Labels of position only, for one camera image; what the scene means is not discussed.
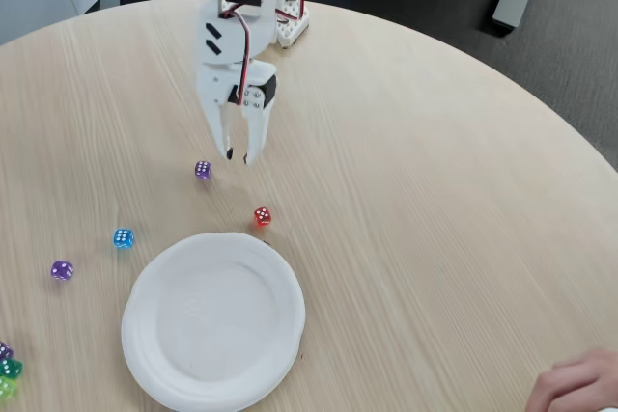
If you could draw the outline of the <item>person's left hand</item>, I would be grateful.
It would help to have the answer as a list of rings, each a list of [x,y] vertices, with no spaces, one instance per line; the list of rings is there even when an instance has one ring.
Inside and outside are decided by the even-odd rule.
[[[617,408],[617,352],[591,349],[539,374],[525,412],[604,411]]]

